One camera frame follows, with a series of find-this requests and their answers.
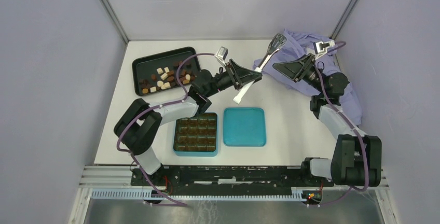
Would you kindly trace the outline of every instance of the lavender towel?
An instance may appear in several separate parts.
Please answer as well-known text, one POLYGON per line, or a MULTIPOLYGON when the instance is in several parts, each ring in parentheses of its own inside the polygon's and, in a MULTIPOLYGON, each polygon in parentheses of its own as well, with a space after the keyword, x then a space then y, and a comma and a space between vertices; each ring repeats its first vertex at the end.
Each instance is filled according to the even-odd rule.
MULTIPOLYGON (((313 43, 317 41, 329 41, 328 37, 312 34, 312 33, 299 33, 284 30, 284 36, 287 38, 284 47, 269 60, 268 64, 264 67, 263 73, 266 73, 275 80, 283 83, 289 89, 295 89, 299 92, 312 96, 318 95, 319 91, 308 85, 305 81, 293 82, 289 78, 276 71, 272 65, 279 62, 290 62, 298 60, 300 57, 306 54, 305 48, 309 47, 313 49, 313 43)), ((336 53, 332 51, 327 55, 319 58, 318 62, 324 63, 324 74, 331 75, 336 72, 341 72, 338 66, 335 65, 333 55, 336 53)), ((254 61, 254 68, 260 63, 260 60, 254 61)), ((361 124, 362 109, 359 103, 358 97, 353 90, 351 83, 345 88, 345 93, 339 98, 342 109, 350 120, 356 124, 361 124)))

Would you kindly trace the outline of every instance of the white table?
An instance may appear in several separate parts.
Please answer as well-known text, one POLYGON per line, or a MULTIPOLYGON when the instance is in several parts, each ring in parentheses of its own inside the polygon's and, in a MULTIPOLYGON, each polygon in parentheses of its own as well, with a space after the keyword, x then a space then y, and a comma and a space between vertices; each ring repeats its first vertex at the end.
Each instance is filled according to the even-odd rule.
MULTIPOLYGON (((187 40, 131 41, 122 63, 113 99, 95 158, 96 164, 130 164, 131 157, 116 150, 117 136, 113 128, 130 104, 139 96, 134 93, 132 62, 140 57, 191 46, 198 53, 215 53, 220 46, 228 48, 228 58, 251 68, 261 58, 270 40, 187 40)), ((214 57, 199 57, 200 67, 215 74, 219 63, 214 57)), ((207 112, 218 114, 218 155, 211 158, 179 157, 173 149, 175 123, 159 128, 153 142, 154 151, 162 164, 175 165, 300 165, 305 157, 331 158, 336 141, 330 131, 309 110, 310 97, 288 90, 270 76, 252 85, 240 105, 232 101, 234 88, 212 97, 207 112), (267 142, 264 147, 228 147, 223 144, 223 111, 227 107, 261 107, 265 112, 267 142)), ((169 101, 183 95, 182 89, 172 89, 144 96, 146 102, 169 101)))

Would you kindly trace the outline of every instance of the purple cable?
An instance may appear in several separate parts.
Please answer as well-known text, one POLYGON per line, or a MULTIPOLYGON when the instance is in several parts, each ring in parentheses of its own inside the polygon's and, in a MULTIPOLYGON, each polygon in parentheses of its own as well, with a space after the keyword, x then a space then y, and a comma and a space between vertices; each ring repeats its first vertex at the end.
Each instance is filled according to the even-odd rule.
MULTIPOLYGON (((180 69, 182 68, 182 66, 183 66, 187 61, 189 61, 191 58, 194 58, 194 57, 196 57, 196 56, 198 56, 198 55, 214 55, 214 54, 212 54, 212 53, 199 53, 199 54, 194 54, 194 55, 189 56, 188 58, 186 58, 186 59, 185 59, 180 65, 179 65, 179 67, 177 68, 176 74, 177 74, 177 75, 179 74, 180 69)), ((186 90, 185 86, 183 86, 183 84, 180 82, 180 80, 178 79, 178 76, 176 76, 176 81, 177 81, 177 83, 183 88, 183 91, 185 91, 185 95, 183 96, 183 98, 182 98, 182 99, 179 99, 179 100, 175 100, 175 101, 166 102, 166 103, 163 103, 163 104, 161 104, 161 105, 152 106, 152 107, 148 108, 147 110, 144 110, 144 111, 142 111, 140 114, 138 114, 134 119, 132 119, 132 120, 130 121, 130 123, 128 123, 128 125, 124 128, 124 130, 122 131, 121 135, 119 136, 119 138, 118 138, 118 142, 116 142, 116 149, 117 149, 117 150, 119 150, 119 151, 123 151, 123 152, 131 153, 130 150, 122 149, 122 148, 120 147, 121 142, 122 142, 122 138, 123 138, 124 135, 127 133, 128 129, 130 129, 130 127, 131 127, 132 125, 134 125, 134 123, 135 123, 137 120, 139 120, 142 116, 144 116, 147 112, 149 112, 149 111, 151 111, 151 110, 154 110, 154 109, 156 109, 156 108, 159 108, 159 107, 161 107, 161 106, 164 107, 164 106, 169 106, 169 105, 173 105, 173 104, 176 104, 176 103, 181 103, 182 101, 184 101, 184 100, 186 100, 186 99, 188 98, 188 91, 186 90)), ((161 206, 161 207, 166 207, 166 206, 179 206, 179 207, 185 207, 185 206, 187 206, 187 204, 185 204, 185 203, 183 203, 183 202, 176 201, 176 200, 170 198, 168 195, 162 193, 160 190, 158 190, 158 189, 156 188, 156 186, 154 186, 154 184, 151 182, 150 178, 148 177, 148 174, 145 172, 145 170, 144 170, 144 169, 142 168, 142 166, 139 164, 139 161, 133 156, 133 154, 131 154, 131 157, 133 158, 133 160, 135 161, 135 163, 136 163, 137 165, 139 165, 139 168, 141 169, 142 174, 144 175, 145 179, 146 179, 147 182, 150 184, 150 186, 151 186, 154 190, 156 190, 157 193, 158 193, 159 195, 161 195, 162 197, 164 197, 164 198, 167 199, 167 200, 170 200, 170 201, 174 202, 174 204, 152 204, 152 206, 161 206)))
POLYGON ((335 50, 338 50, 338 49, 342 48, 343 46, 345 46, 347 43, 345 41, 336 41, 335 44, 342 44, 342 45, 339 45, 336 48, 328 50, 327 53, 330 53, 330 52, 333 52, 335 50))
POLYGON ((325 86, 324 86, 324 81, 323 81, 321 72, 319 71, 319 69, 316 66, 315 66, 315 70, 319 76, 319 81, 321 82, 322 93, 324 94, 325 100, 330 105, 330 107, 348 124, 348 126, 353 130, 353 132, 356 134, 357 138, 359 139, 359 143, 361 144, 362 159, 364 160, 364 172, 365 172, 365 183, 364 183, 364 187, 362 189, 357 188, 355 186, 350 186, 350 188, 348 188, 348 190, 341 197, 339 197, 338 199, 336 199, 334 201, 326 202, 326 203, 318 204, 318 205, 310 205, 310 206, 322 207, 322 206, 330 206, 330 205, 333 205, 335 203, 342 201, 345 197, 347 197, 348 193, 352 189, 360 191, 360 192, 367 190, 368 183, 369 183, 369 174, 368 174, 367 152, 365 151, 365 146, 364 146, 364 141, 362 139, 362 136, 356 130, 355 126, 350 122, 350 120, 347 118, 347 116, 345 116, 345 114, 340 112, 338 110, 338 108, 336 108, 336 106, 331 103, 330 99, 327 96, 327 93, 325 92, 325 86))

